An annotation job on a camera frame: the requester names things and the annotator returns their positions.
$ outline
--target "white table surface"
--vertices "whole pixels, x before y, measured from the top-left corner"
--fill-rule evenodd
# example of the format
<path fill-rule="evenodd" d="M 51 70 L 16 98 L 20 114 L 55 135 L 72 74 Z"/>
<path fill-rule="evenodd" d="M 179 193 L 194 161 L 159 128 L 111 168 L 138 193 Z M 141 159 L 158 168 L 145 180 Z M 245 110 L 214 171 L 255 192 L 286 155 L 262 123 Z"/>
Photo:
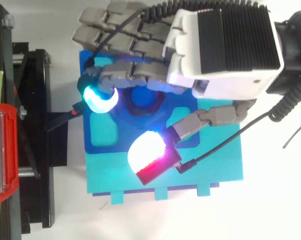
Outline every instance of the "white table surface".
<path fill-rule="evenodd" d="M 85 7 L 104 8 L 108 2 L 0 0 L 15 17 L 13 41 L 29 42 L 30 50 L 45 49 L 52 57 L 53 112 L 69 111 L 81 98 L 76 88 L 81 48 L 71 40 L 78 16 Z M 301 0 L 283 2 L 268 1 L 276 21 L 301 10 Z M 263 94 L 243 125 L 279 99 Z M 282 149 L 300 124 L 301 104 L 282 122 L 265 119 L 245 132 L 241 137 L 244 181 L 222 182 L 211 189 L 210 197 L 197 197 L 194 189 L 170 191 L 164 201 L 155 201 L 154 193 L 136 193 L 126 194 L 122 205 L 111 205 L 110 196 L 87 194 L 83 119 L 71 120 L 68 166 L 54 168 L 55 224 L 50 229 L 32 224 L 31 234 L 22 239 L 300 240 L 301 132 Z"/>

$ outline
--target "screw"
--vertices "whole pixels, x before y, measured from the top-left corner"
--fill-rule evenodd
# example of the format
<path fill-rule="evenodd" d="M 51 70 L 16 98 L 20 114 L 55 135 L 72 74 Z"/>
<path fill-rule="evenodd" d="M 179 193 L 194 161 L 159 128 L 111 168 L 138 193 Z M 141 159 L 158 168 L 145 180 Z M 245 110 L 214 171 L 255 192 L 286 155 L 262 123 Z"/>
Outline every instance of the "screw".
<path fill-rule="evenodd" d="M 46 64 L 52 64 L 51 55 L 47 55 L 47 56 L 45 57 L 45 63 L 46 63 Z"/>
<path fill-rule="evenodd" d="M 15 19 L 12 14 L 6 14 L 2 20 L 3 27 L 12 30 L 15 27 Z"/>
<path fill-rule="evenodd" d="M 24 106 L 20 106 L 19 107 L 19 118 L 21 120 L 24 120 L 25 119 L 25 116 L 27 115 L 27 110 L 24 108 Z"/>

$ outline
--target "red container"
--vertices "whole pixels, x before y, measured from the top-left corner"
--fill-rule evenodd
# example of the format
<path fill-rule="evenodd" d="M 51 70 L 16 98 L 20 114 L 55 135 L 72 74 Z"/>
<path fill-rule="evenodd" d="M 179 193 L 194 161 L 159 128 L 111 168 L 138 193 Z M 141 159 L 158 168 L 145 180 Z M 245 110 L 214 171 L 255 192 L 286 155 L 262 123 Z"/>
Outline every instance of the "red container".
<path fill-rule="evenodd" d="M 0 203 L 18 187 L 17 110 L 0 104 Z"/>

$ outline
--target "glowing fingertip sensor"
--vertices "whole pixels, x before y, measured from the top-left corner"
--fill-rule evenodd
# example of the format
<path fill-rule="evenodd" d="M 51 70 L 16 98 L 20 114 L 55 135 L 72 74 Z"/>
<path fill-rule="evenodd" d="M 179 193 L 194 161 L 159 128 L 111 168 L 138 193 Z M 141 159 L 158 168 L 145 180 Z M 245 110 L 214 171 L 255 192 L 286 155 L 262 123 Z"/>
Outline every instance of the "glowing fingertip sensor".
<path fill-rule="evenodd" d="M 114 88 L 114 93 L 110 99 L 102 99 L 91 86 L 87 86 L 83 92 L 83 98 L 93 112 L 104 114 L 116 106 L 119 101 L 119 93 L 117 89 Z"/>
<path fill-rule="evenodd" d="M 146 131 L 128 150 L 128 164 L 143 185 L 163 174 L 182 159 L 173 145 L 167 146 L 162 136 Z"/>

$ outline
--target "black heat sink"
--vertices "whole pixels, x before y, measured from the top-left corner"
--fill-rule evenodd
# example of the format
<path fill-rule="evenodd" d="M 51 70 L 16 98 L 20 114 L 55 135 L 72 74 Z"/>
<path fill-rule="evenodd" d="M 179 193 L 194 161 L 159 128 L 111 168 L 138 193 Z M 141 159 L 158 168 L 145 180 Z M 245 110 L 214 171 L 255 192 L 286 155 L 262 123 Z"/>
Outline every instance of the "black heat sink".
<path fill-rule="evenodd" d="M 234 5 L 198 13 L 201 73 L 280 68 L 267 7 Z"/>

